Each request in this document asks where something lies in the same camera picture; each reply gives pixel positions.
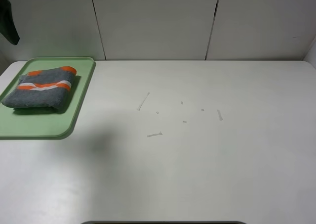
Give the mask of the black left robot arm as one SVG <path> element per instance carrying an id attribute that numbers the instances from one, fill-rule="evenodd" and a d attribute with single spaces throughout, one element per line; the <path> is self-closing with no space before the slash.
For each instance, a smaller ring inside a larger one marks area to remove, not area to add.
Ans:
<path id="1" fill-rule="evenodd" d="M 20 41 L 13 21 L 12 8 L 9 0 L 0 0 L 0 33 L 12 45 L 17 45 Z"/>

